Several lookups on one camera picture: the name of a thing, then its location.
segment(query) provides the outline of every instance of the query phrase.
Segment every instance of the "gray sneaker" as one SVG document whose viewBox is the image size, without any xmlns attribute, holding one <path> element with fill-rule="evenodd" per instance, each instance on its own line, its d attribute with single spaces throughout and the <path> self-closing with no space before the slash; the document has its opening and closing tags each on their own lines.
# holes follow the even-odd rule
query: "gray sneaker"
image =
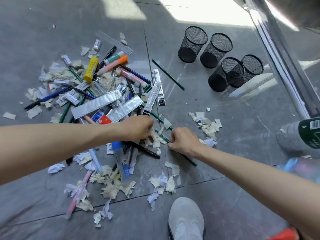
<svg viewBox="0 0 320 240">
<path fill-rule="evenodd" d="M 205 221 L 197 204 L 186 197 L 176 199 L 169 213 L 170 240 L 205 240 Z"/>
</svg>

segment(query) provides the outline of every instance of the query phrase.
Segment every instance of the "gray tile floor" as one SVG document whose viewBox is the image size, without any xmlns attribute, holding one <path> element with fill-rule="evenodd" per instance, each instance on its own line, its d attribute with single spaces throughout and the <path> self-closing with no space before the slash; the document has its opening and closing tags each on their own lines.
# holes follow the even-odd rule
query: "gray tile floor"
<svg viewBox="0 0 320 240">
<path fill-rule="evenodd" d="M 252 53 L 267 65 L 268 57 L 245 11 L 232 0 L 2 0 L 0 6 L 0 99 L 2 113 L 17 114 L 17 120 L 0 118 L 1 125 L 47 123 L 53 108 L 30 120 L 19 101 L 29 103 L 24 96 L 29 87 L 40 85 L 42 65 L 61 62 L 60 55 L 71 60 L 80 58 L 80 47 L 91 46 L 94 33 L 102 30 L 118 39 L 126 36 L 134 52 L 129 67 L 151 78 L 151 59 L 158 61 L 185 86 L 182 91 L 164 74 L 160 74 L 167 105 L 154 106 L 154 112 L 164 114 L 173 127 L 187 126 L 204 138 L 188 112 L 211 112 L 206 116 L 219 118 L 223 128 L 218 134 L 217 149 L 247 157 L 267 165 L 277 165 L 288 159 L 275 139 L 283 124 L 298 121 L 289 95 L 275 77 L 272 86 L 256 86 L 241 96 L 229 96 L 234 89 L 216 93 L 207 83 L 214 71 L 202 66 L 199 57 L 184 64 L 177 56 L 190 25 L 202 27 L 210 37 L 215 32 L 226 33 L 234 42 L 227 56 L 241 59 Z M 101 55 L 111 45 L 103 42 Z M 46 169 L 0 187 L 0 236 L 3 239 L 167 239 L 167 218 L 177 197 L 192 198 L 200 207 L 209 239 L 265 239 L 285 227 L 286 222 L 262 206 L 244 190 L 216 170 L 196 161 L 195 168 L 179 155 L 161 147 L 160 160 L 146 156 L 138 158 L 134 172 L 137 185 L 130 199 L 120 192 L 110 204 L 111 221 L 102 221 L 94 228 L 92 212 L 78 210 L 67 222 L 63 219 L 70 204 L 63 190 L 66 183 L 76 184 L 85 175 L 78 165 L 66 167 L 57 175 Z M 97 152 L 102 165 L 113 165 L 106 147 Z M 182 185 L 172 195 L 156 200 L 151 212 L 147 195 L 153 192 L 148 181 L 163 171 L 165 161 L 179 164 Z M 90 201 L 99 210 L 106 200 L 100 195 L 101 185 L 89 184 Z"/>
</svg>

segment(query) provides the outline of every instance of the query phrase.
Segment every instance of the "bottle label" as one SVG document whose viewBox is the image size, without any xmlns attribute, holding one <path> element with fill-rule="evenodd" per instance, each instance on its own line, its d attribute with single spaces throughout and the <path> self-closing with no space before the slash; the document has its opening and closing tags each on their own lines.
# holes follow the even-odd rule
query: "bottle label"
<svg viewBox="0 0 320 240">
<path fill-rule="evenodd" d="M 319 117 L 300 121 L 298 131 L 304 143 L 313 149 L 320 149 Z"/>
</svg>

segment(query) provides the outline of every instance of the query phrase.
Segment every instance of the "plastic bottle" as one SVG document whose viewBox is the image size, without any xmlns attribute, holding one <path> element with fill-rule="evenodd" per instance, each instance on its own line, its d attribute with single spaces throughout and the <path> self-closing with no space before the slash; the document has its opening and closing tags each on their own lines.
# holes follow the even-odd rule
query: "plastic bottle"
<svg viewBox="0 0 320 240">
<path fill-rule="evenodd" d="M 317 117 L 283 125 L 276 137 L 283 149 L 302 151 L 320 149 L 319 133 L 320 117 Z"/>
<path fill-rule="evenodd" d="M 101 68 L 97 74 L 101 75 L 106 73 L 107 71 L 111 70 L 112 68 L 114 68 L 115 66 L 125 63 L 128 60 L 128 56 L 123 56 L 121 58 L 119 58 L 118 60 L 115 60 L 114 62 L 110 63 L 109 65 L 106 65 L 105 67 Z"/>
<path fill-rule="evenodd" d="M 120 141 L 112 142 L 112 149 L 115 155 L 115 160 L 117 163 L 117 168 L 120 172 L 121 182 L 123 185 L 129 185 L 131 183 L 130 180 L 130 172 L 127 159 L 122 151 L 122 145 Z"/>
<path fill-rule="evenodd" d="M 128 78 L 129 80 L 133 81 L 134 83 L 139 83 L 143 88 L 145 88 L 148 84 L 138 78 L 137 76 L 133 75 L 131 72 L 126 71 L 125 69 L 122 69 L 121 75 Z"/>
<path fill-rule="evenodd" d="M 90 83 L 94 77 L 94 73 L 96 72 L 97 66 L 98 66 L 99 60 L 97 57 L 93 56 L 90 59 L 88 68 L 85 71 L 85 74 L 83 76 L 83 79 L 86 80 L 88 83 Z"/>
<path fill-rule="evenodd" d="M 109 65 L 110 63 L 114 62 L 115 60 L 118 60 L 119 58 L 125 56 L 125 53 L 123 51 L 120 51 L 116 53 L 114 56 L 111 56 L 110 58 L 104 60 L 104 64 Z"/>
</svg>

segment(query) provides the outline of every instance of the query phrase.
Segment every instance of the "pen holder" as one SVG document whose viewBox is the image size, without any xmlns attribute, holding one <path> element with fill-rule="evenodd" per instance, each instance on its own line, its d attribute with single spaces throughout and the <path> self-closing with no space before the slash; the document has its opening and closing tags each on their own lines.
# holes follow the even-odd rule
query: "pen holder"
<svg viewBox="0 0 320 240">
<path fill-rule="evenodd" d="M 244 67 L 244 74 L 242 79 L 230 83 L 230 86 L 234 88 L 239 88 L 247 81 L 249 81 L 254 76 L 260 75 L 263 73 L 263 64 L 262 61 L 254 55 L 245 55 L 241 60 Z"/>
<path fill-rule="evenodd" d="M 206 68 L 214 68 L 232 48 L 233 43 L 228 36 L 224 33 L 215 33 L 200 56 L 200 61 Z"/>
<path fill-rule="evenodd" d="M 244 72 L 241 61 L 233 57 L 224 58 L 221 65 L 209 77 L 209 86 L 216 92 L 223 92 L 229 84 L 241 80 Z"/>
<path fill-rule="evenodd" d="M 178 51 L 180 60 L 186 63 L 194 62 L 202 46 L 207 41 L 208 36 L 202 28 L 197 26 L 188 27 Z"/>
</svg>

